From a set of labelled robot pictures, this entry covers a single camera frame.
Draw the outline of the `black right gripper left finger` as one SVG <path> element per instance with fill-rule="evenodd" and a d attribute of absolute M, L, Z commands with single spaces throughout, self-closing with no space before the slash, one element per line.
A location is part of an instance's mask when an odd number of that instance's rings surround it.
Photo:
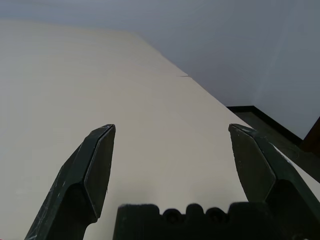
<path fill-rule="evenodd" d="M 60 168 L 27 240 L 82 240 L 101 217 L 111 174 L 116 127 L 101 126 Z"/>

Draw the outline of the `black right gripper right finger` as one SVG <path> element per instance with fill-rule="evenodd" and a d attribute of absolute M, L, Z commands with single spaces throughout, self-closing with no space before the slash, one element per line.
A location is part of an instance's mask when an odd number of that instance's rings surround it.
<path fill-rule="evenodd" d="M 320 202 L 290 161 L 252 128 L 230 124 L 228 131 L 247 200 L 263 203 L 287 240 L 318 240 Z"/>

